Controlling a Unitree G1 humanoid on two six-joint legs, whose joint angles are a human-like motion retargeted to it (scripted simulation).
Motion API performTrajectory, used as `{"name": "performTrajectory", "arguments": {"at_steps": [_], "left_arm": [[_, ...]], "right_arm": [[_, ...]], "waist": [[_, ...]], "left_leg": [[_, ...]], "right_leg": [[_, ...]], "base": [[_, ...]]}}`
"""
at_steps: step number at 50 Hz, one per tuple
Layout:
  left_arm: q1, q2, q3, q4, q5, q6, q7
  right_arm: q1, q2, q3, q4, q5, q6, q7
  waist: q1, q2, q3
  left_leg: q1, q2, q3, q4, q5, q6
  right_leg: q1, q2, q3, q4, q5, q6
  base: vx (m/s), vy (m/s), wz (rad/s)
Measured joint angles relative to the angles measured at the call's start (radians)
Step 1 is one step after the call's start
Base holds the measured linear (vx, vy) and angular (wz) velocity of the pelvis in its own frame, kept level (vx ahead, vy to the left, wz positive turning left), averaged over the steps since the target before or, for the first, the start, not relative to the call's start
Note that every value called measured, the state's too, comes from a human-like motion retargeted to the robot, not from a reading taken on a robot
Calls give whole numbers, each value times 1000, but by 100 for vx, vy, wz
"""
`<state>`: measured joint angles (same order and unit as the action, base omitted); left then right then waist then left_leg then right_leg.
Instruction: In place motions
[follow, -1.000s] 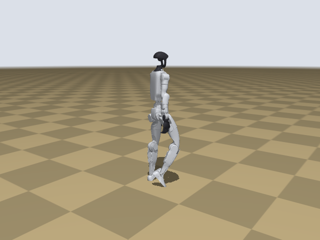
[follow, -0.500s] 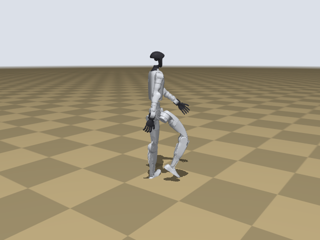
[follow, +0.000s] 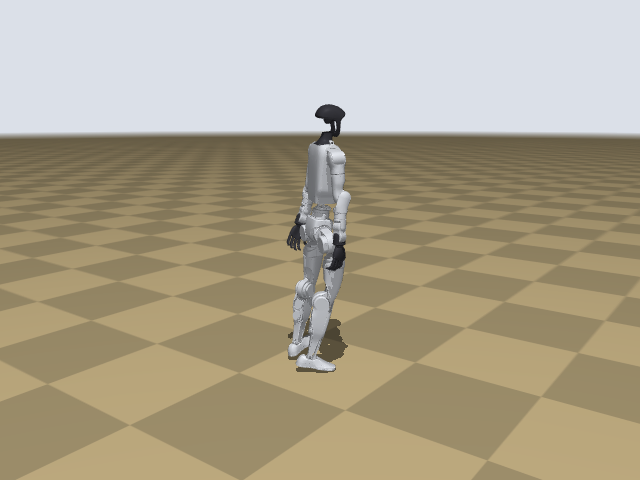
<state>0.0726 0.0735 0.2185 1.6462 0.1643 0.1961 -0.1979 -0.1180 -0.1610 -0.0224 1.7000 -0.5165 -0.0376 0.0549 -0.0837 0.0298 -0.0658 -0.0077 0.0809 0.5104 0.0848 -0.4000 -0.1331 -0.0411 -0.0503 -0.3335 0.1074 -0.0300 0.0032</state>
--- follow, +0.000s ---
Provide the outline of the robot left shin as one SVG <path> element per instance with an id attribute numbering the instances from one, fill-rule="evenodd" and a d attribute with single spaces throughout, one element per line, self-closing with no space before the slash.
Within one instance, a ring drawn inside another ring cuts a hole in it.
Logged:
<path id="1" fill-rule="evenodd" d="M 309 319 L 312 304 L 311 298 L 302 298 L 297 294 L 298 284 L 302 280 L 298 281 L 295 287 L 295 297 L 293 300 L 293 319 L 294 319 L 294 331 L 292 343 L 296 340 L 296 345 L 302 342 L 303 334 L 305 331 L 306 322 Z M 301 340 L 300 340 L 301 339 Z"/>

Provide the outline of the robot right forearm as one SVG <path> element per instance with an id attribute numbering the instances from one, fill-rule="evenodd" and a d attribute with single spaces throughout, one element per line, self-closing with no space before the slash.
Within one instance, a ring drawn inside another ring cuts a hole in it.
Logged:
<path id="1" fill-rule="evenodd" d="M 350 199 L 351 197 L 349 193 L 342 192 L 338 197 L 336 206 L 333 208 L 333 235 L 335 233 L 339 235 L 339 243 L 346 240 L 346 213 L 348 212 Z"/>

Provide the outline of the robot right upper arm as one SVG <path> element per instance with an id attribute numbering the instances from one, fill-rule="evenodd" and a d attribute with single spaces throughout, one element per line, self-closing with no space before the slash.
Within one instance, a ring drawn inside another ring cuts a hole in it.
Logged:
<path id="1" fill-rule="evenodd" d="M 335 203 L 337 203 L 339 195 L 342 192 L 347 192 L 343 190 L 343 186 L 345 183 L 346 156 L 341 150 L 328 149 L 326 160 L 328 166 L 330 167 L 333 199 Z"/>

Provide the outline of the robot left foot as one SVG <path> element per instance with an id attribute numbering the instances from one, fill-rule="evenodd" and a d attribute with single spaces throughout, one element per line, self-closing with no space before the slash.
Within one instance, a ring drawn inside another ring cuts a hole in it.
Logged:
<path id="1" fill-rule="evenodd" d="M 301 340 L 301 339 L 300 339 Z M 288 347 L 288 355 L 294 357 L 298 355 L 303 349 L 309 346 L 310 334 L 303 336 L 302 342 L 296 345 L 296 340 Z"/>

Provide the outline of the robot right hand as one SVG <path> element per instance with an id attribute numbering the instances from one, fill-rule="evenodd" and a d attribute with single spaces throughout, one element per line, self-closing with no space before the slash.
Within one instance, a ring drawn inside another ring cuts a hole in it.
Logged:
<path id="1" fill-rule="evenodd" d="M 345 245 L 345 241 L 339 243 L 339 235 L 337 233 L 333 235 L 333 244 L 335 245 L 335 249 L 333 252 L 333 260 L 331 265 L 329 267 L 326 267 L 326 269 L 331 271 L 332 270 L 335 271 L 341 268 L 343 265 L 343 261 L 346 258 L 345 248 L 343 247 Z"/>

